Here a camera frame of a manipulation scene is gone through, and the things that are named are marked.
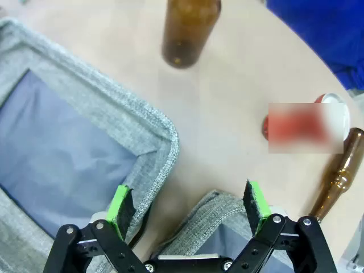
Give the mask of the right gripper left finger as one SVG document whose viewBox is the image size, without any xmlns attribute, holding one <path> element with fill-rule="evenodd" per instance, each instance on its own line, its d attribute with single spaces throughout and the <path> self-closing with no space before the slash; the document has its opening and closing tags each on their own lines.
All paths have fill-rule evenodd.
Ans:
<svg viewBox="0 0 364 273">
<path fill-rule="evenodd" d="M 94 257 L 104 256 L 116 272 L 147 272 L 125 241 L 135 212 L 132 189 L 120 185 L 105 219 L 59 228 L 43 271 L 86 272 Z"/>
</svg>

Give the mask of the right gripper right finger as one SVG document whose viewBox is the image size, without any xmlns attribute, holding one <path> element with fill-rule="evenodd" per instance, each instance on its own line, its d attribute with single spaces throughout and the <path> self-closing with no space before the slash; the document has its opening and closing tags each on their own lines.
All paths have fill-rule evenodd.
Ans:
<svg viewBox="0 0 364 273">
<path fill-rule="evenodd" d="M 228 272 L 260 272 L 275 250 L 285 251 L 294 272 L 337 272 L 318 220 L 272 213 L 256 181 L 246 182 L 243 204 L 252 238 Z"/>
</svg>

